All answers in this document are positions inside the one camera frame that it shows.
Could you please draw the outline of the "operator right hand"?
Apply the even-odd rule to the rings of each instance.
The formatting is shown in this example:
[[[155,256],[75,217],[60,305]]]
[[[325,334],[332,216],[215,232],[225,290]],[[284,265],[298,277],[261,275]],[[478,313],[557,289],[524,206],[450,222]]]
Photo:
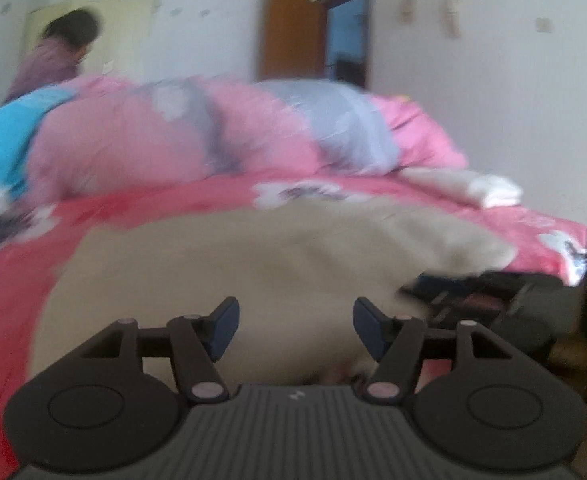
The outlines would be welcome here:
[[[558,338],[547,364],[557,377],[587,400],[587,340],[582,335]]]

